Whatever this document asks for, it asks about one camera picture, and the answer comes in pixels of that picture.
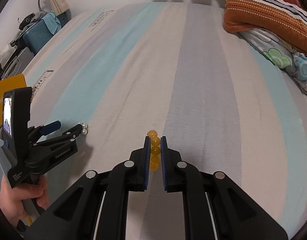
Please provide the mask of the person's left hand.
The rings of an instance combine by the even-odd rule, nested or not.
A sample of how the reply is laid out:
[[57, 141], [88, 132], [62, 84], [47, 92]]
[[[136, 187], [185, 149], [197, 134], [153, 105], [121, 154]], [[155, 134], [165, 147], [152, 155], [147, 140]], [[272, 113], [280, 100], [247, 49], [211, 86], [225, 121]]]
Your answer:
[[5, 176], [2, 177], [0, 209], [13, 227], [16, 227], [21, 219], [28, 216], [22, 203], [26, 199], [36, 199], [38, 206], [43, 209], [49, 207], [48, 184], [45, 175], [40, 176], [37, 185], [24, 183], [13, 189]]

